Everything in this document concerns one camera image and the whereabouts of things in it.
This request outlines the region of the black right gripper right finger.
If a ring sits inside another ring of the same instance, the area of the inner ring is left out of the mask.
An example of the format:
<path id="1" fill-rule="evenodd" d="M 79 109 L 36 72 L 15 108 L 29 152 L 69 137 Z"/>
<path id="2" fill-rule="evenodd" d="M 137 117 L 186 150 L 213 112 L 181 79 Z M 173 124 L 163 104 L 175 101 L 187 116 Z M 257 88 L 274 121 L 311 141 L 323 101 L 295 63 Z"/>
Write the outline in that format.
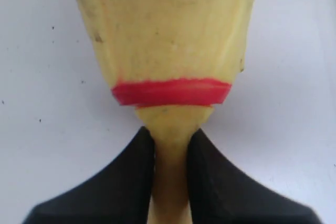
<path id="1" fill-rule="evenodd" d="M 320 223 L 315 212 L 258 183 L 231 163 L 202 130 L 187 150 L 193 223 Z"/>

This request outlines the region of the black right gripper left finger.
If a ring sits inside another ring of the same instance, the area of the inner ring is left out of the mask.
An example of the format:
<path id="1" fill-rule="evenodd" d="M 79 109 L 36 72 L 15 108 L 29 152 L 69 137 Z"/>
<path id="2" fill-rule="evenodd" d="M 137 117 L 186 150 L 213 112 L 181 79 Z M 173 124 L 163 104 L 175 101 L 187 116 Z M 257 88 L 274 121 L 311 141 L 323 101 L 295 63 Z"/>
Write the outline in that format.
<path id="1" fill-rule="evenodd" d="M 146 223 L 154 173 L 154 142 L 141 127 L 104 169 L 35 206 L 24 223 Z"/>

